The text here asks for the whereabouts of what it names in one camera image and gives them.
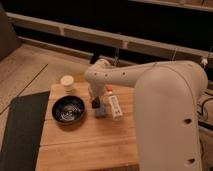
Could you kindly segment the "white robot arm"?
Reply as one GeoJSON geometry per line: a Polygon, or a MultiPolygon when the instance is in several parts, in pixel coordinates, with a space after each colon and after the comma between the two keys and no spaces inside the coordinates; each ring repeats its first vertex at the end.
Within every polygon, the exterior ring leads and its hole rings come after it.
{"type": "Polygon", "coordinates": [[[92,97],[107,84],[129,86],[141,171],[202,171],[197,103],[207,89],[193,61],[153,62],[113,68],[98,60],[85,72],[92,97]]]}

